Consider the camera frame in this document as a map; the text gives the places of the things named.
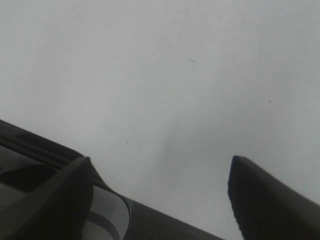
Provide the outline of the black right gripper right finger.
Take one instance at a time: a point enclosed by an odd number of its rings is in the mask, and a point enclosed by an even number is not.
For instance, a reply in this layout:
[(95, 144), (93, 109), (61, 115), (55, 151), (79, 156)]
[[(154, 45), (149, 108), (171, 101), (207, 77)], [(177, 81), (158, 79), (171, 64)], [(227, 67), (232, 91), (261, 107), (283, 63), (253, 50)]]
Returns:
[(227, 193), (245, 240), (320, 238), (320, 206), (244, 156), (232, 158)]

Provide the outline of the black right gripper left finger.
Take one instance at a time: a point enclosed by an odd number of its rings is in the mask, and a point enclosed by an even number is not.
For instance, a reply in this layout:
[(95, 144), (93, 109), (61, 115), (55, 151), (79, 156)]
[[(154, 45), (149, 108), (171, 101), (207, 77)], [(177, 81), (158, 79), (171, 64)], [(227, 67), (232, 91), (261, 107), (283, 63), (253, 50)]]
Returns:
[(79, 157), (0, 211), (2, 240), (80, 240), (93, 200), (92, 163)]

